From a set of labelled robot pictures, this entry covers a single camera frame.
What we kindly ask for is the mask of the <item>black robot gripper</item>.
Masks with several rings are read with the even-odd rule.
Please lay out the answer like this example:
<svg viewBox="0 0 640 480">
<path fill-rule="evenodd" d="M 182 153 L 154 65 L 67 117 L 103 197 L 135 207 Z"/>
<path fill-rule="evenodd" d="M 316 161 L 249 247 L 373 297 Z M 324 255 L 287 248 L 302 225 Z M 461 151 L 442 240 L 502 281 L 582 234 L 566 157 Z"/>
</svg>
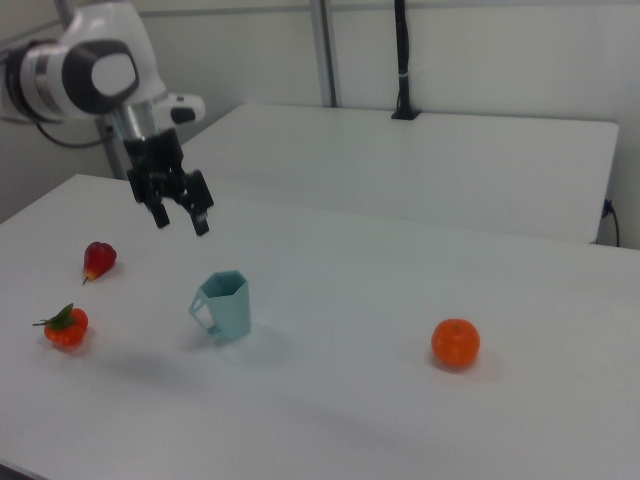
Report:
<svg viewBox="0 0 640 480">
<path fill-rule="evenodd" d="M 188 213 L 197 236 L 209 231 L 208 209 L 214 205 L 203 174 L 182 167 L 182 147 L 174 129 L 144 139 L 125 141 L 132 168 L 127 176 L 134 198 L 151 213 L 156 227 L 170 224 L 163 200 L 173 200 Z"/>
</svg>

